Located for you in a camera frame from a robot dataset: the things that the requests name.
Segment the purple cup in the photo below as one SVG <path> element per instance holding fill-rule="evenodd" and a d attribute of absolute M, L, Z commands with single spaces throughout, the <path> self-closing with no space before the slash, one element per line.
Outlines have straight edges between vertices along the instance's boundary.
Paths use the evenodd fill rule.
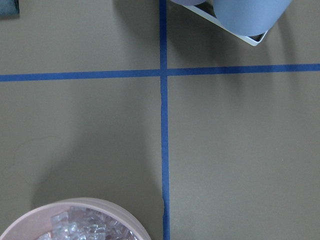
<path fill-rule="evenodd" d="M 171 2 L 182 6 L 196 6 L 200 4 L 213 4 L 213 0 L 171 0 Z"/>

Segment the clear ice cubes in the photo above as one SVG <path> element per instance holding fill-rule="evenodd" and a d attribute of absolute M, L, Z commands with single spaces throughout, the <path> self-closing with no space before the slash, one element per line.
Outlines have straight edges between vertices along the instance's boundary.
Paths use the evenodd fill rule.
<path fill-rule="evenodd" d="M 120 221 L 97 210 L 72 206 L 50 219 L 51 230 L 39 240 L 136 240 Z"/>

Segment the blue cup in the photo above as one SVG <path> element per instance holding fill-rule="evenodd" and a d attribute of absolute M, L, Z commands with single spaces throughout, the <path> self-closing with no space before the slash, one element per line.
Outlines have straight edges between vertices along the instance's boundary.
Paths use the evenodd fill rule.
<path fill-rule="evenodd" d="M 251 37 L 271 29 L 290 3 L 290 0 L 214 0 L 213 10 L 227 30 Z"/>

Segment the pink bowl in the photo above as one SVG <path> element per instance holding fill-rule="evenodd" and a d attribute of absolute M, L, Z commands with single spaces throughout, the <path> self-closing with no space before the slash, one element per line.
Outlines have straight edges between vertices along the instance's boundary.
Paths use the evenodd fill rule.
<path fill-rule="evenodd" d="M 35 240 L 52 229 L 51 217 L 70 207 L 83 207 L 104 213 L 122 223 L 139 240 L 151 237 L 143 225 L 126 209 L 107 200 L 80 197 L 60 200 L 35 208 L 15 220 L 0 236 L 2 240 Z"/>

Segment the folded grey cloth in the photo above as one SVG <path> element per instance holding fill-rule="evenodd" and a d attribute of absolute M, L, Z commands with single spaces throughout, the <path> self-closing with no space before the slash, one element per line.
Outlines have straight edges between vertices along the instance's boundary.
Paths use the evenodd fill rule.
<path fill-rule="evenodd" d="M 19 0 L 0 0 L 0 17 L 13 17 L 20 14 Z"/>

